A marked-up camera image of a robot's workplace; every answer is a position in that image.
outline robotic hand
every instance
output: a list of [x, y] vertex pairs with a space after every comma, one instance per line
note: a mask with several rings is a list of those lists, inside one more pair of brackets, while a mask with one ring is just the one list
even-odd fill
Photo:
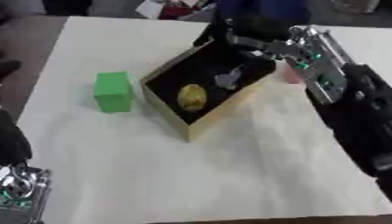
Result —
[[245, 53], [253, 65], [285, 59], [347, 155], [392, 200], [392, 88], [369, 66], [355, 64], [329, 32], [257, 11], [223, 11], [194, 45], [213, 39]]

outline cardboard box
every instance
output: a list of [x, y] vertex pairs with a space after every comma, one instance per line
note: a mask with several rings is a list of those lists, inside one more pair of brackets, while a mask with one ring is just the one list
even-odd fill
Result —
[[[235, 91], [215, 85], [215, 75], [227, 74], [246, 60], [233, 49], [209, 43], [180, 54], [147, 75], [141, 80], [142, 89], [147, 102], [190, 142], [230, 113], [255, 90], [263, 77], [275, 69], [275, 63], [272, 63], [273, 67], [267, 63], [264, 71], [241, 77]], [[179, 90], [188, 84], [198, 84], [207, 91], [207, 104], [200, 112], [185, 112], [177, 104]]]

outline white sheet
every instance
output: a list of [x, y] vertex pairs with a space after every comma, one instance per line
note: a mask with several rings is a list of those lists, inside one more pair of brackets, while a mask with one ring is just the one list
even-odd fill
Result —
[[[19, 125], [52, 169], [47, 223], [145, 223], [387, 214], [392, 206], [279, 71], [193, 143], [145, 101], [139, 80], [183, 52], [199, 23], [71, 17]], [[331, 27], [391, 83], [392, 31]], [[131, 113], [98, 111], [99, 72], [129, 71]]]

